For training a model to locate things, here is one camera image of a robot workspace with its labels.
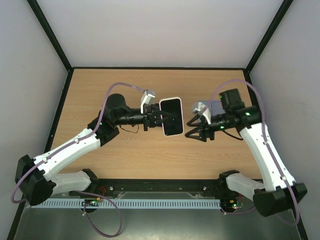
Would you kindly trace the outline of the phone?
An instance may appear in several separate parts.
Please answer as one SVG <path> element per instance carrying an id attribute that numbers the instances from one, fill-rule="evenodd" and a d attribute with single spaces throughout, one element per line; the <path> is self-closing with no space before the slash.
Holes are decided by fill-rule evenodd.
<path id="1" fill-rule="evenodd" d="M 184 117 L 180 97 L 169 97 L 159 101 L 162 130 L 166 137 L 178 136 L 184 133 Z"/>

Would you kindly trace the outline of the lilac phone case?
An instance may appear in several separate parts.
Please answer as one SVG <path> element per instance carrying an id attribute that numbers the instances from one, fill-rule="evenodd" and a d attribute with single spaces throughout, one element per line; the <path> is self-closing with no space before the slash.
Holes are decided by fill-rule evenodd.
<path id="1" fill-rule="evenodd" d="M 222 107 L 222 103 L 219 100 L 214 100 L 210 103 L 210 112 L 212 116 L 224 114 L 225 110 Z"/>

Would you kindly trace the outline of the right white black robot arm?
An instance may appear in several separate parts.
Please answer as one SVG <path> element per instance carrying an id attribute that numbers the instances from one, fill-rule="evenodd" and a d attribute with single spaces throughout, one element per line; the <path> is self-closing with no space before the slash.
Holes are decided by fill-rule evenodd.
<path id="1" fill-rule="evenodd" d="M 237 192 L 250 199 L 264 217 L 295 209 L 307 194 L 307 188 L 296 182 L 283 164 L 258 107 L 247 107 L 236 88 L 221 92 L 219 97 L 224 110 L 220 114 L 213 115 L 207 101 L 193 104 L 194 117 L 187 122 L 193 129 L 185 136 L 206 142 L 214 140 L 215 132 L 236 129 L 258 165 L 262 182 L 229 170 L 219 175 L 218 191 L 224 196 Z"/>

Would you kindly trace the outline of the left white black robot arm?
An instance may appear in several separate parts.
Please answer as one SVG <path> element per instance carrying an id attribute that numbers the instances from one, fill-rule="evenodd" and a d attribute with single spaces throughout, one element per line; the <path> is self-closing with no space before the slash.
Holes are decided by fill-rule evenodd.
<path id="1" fill-rule="evenodd" d="M 21 157 L 17 162 L 15 183 L 31 206 L 43 203 L 61 192 L 84 191 L 90 188 L 95 175 L 88 170 L 74 174 L 58 173 L 81 156 L 96 150 L 119 133 L 122 125 L 143 125 L 149 128 L 162 126 L 165 135 L 169 130 L 183 132 L 182 103 L 179 98 L 162 99 L 150 104 L 153 95 L 145 93 L 140 108 L 130 108 L 125 97 L 119 93 L 107 97 L 98 117 L 75 137 L 42 155 Z"/>

